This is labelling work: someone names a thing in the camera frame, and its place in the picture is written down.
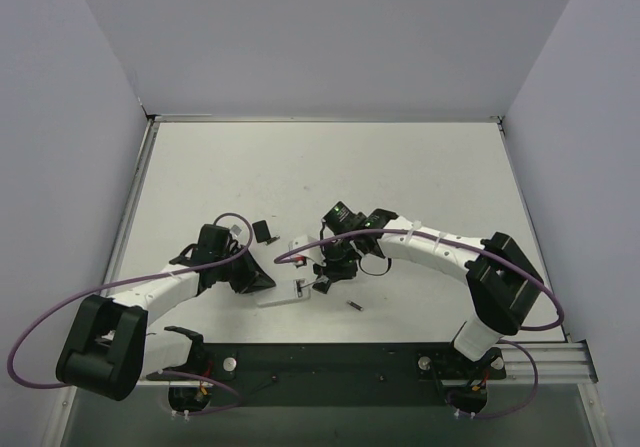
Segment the white remote control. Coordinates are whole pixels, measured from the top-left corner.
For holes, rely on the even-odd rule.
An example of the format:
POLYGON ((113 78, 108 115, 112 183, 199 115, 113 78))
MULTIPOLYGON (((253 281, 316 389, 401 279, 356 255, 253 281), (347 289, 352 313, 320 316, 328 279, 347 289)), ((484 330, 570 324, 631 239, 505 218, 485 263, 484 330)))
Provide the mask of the white remote control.
POLYGON ((254 295, 256 305, 260 308, 277 307, 299 303, 311 297, 312 283, 305 279, 295 279, 278 283, 275 287, 254 295))

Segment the black battery cover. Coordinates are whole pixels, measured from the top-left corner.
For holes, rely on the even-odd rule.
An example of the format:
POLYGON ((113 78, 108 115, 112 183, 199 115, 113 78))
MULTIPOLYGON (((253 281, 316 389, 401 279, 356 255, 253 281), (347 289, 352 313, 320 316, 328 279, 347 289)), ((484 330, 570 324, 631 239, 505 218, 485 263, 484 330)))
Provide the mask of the black battery cover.
POLYGON ((267 243, 271 238, 271 232, 266 220, 259 220, 252 223, 252 229, 257 243, 267 243))

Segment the black remote control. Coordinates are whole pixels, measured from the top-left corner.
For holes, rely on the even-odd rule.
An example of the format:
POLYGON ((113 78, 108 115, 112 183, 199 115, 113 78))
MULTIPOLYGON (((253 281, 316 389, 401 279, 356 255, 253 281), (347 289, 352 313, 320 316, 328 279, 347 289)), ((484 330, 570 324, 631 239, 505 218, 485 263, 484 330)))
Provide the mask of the black remote control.
POLYGON ((318 279, 312 286, 312 289, 316 292, 326 295, 332 285, 330 280, 320 280, 318 279))

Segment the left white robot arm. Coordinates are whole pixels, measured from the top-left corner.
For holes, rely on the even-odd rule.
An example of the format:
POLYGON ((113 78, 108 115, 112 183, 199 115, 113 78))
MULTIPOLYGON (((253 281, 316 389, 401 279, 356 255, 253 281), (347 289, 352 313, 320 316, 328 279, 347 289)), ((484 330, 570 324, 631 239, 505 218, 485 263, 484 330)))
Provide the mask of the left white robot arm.
POLYGON ((206 224, 160 278, 110 297, 92 294, 80 303, 57 361, 57 379, 122 400, 139 379, 165 369, 187 379, 209 372, 201 334, 177 326, 151 327, 217 283, 228 284, 237 294, 276 285, 230 229, 206 224))

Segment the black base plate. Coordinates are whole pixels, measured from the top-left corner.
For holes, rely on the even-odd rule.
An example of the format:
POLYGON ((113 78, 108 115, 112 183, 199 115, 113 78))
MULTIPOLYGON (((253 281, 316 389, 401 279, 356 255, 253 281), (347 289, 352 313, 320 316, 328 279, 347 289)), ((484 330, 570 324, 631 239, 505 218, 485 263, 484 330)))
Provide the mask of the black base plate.
POLYGON ((422 407, 505 379, 501 360, 497 347, 472 362, 448 343, 206 343, 183 369, 235 389, 247 407, 422 407))

